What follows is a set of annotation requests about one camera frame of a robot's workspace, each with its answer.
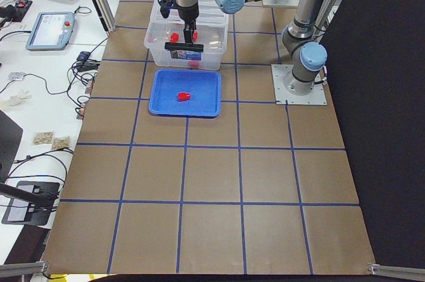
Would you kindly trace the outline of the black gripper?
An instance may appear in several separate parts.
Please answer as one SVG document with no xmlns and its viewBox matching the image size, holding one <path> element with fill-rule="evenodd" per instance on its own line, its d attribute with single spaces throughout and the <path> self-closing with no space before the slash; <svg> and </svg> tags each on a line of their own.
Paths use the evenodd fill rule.
<svg viewBox="0 0 425 282">
<path fill-rule="evenodd" d="M 199 17 L 199 6 L 179 7 L 179 17 L 185 21 L 183 35 L 185 43 L 196 42 L 196 19 Z"/>
</svg>

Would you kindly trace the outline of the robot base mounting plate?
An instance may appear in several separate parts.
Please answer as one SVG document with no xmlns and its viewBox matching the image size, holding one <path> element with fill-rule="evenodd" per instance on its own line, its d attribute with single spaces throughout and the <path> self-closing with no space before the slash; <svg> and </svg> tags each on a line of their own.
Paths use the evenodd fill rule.
<svg viewBox="0 0 425 282">
<path fill-rule="evenodd" d="M 296 80 L 292 68 L 292 64 L 271 65 L 275 103 L 289 106 L 326 106 L 323 84 Z"/>
</svg>

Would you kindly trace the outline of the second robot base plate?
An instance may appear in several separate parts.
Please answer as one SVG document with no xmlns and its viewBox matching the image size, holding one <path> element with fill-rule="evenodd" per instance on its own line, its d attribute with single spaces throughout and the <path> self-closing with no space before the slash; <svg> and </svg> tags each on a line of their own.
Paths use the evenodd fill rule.
<svg viewBox="0 0 425 282">
<path fill-rule="evenodd" d="M 296 9 L 298 7 L 299 0 L 263 0 L 263 7 L 281 7 L 287 9 Z"/>
</svg>

